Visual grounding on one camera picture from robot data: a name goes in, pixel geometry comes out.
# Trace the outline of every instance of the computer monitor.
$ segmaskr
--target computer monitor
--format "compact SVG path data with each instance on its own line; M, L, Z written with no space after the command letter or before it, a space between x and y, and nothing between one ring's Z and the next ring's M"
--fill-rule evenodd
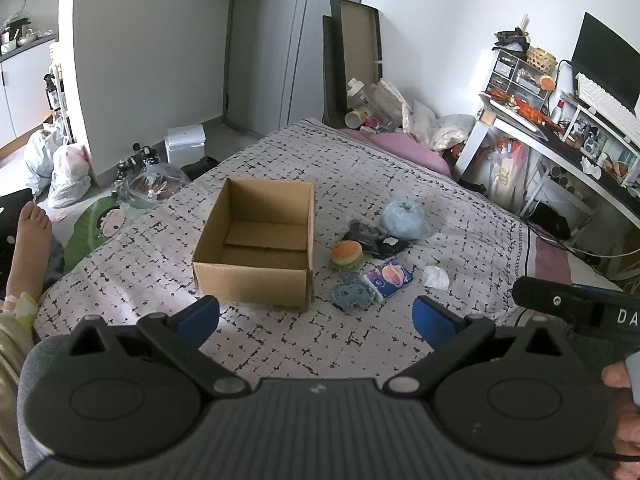
M574 73L583 73L634 111L640 97L640 52L588 12L572 62Z

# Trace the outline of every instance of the woven basket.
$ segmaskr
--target woven basket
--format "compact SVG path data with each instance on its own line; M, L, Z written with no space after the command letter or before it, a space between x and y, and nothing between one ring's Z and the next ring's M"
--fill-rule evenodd
M558 60L546 50L531 47L527 52L527 63L536 67L543 74L551 75L558 64Z

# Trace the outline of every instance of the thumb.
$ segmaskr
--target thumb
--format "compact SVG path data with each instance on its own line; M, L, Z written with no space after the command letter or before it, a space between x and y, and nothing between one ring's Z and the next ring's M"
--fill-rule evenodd
M624 363L607 366L602 371L602 381L611 388L630 388L631 380Z

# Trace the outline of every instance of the bare foot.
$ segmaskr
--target bare foot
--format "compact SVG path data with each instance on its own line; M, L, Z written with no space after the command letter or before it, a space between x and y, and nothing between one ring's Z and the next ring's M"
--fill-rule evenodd
M14 259L6 284L7 296L19 298L23 292L38 301L42 294L49 250L51 248L51 222L33 202L22 208L15 239Z

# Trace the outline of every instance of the gray pants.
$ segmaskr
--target gray pants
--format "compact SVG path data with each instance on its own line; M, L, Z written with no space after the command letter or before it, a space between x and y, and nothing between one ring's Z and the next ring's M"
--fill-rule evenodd
M34 444L27 430L24 421L24 404L44 371L53 361L53 356L60 349L65 339L66 336L58 335L48 337L41 343L38 343L30 354L27 355L24 365L22 366L20 383L18 385L18 434L20 434L22 459L24 460L24 468L26 471L33 469L44 457Z

